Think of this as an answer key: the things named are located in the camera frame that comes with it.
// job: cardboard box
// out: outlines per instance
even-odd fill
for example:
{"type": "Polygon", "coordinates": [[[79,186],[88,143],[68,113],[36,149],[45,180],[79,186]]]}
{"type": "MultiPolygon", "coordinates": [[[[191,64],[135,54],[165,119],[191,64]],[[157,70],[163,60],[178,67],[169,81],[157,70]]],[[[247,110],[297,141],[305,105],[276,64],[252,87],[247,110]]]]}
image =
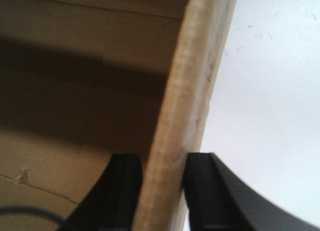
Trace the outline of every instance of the cardboard box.
{"type": "Polygon", "coordinates": [[[133,153],[145,169],[133,230],[182,230],[185,156],[199,149],[235,4],[190,0],[181,26],[187,1],[0,0],[0,206],[66,218],[112,153],[133,153]]]}

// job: white wall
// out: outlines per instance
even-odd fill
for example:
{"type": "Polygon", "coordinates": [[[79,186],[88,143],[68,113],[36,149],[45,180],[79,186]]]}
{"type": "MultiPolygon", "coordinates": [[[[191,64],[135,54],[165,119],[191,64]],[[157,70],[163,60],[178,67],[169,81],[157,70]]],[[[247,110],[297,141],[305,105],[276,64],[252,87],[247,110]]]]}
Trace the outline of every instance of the white wall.
{"type": "Polygon", "coordinates": [[[237,0],[201,151],[320,227],[320,0],[237,0]]]}

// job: black cable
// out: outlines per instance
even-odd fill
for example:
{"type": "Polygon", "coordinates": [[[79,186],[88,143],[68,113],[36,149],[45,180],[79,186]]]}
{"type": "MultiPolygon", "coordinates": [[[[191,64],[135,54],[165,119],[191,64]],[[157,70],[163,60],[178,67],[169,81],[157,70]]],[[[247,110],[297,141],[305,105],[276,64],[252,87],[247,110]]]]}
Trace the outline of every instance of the black cable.
{"type": "Polygon", "coordinates": [[[7,206],[7,207],[0,207],[0,216],[2,215],[31,215],[41,217],[47,220],[50,220],[60,226],[64,226],[69,231],[76,231],[70,224],[66,223],[66,221],[54,214],[50,211],[46,211],[43,209],[39,209],[36,207],[29,207],[29,206],[7,206]]]}

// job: cable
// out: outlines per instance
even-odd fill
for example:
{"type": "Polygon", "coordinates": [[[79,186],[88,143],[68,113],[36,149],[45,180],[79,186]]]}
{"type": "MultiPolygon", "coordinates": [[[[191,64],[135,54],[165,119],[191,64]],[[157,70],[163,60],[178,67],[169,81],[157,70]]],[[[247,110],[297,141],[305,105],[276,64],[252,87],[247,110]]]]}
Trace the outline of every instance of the cable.
{"type": "Polygon", "coordinates": [[[50,220],[60,226],[64,226],[69,231],[76,231],[70,224],[66,223],[66,221],[54,214],[50,211],[46,211],[43,209],[39,209],[36,207],[28,207],[28,206],[7,206],[7,207],[0,207],[0,216],[3,215],[31,215],[31,216],[38,216],[47,220],[50,220]]]}

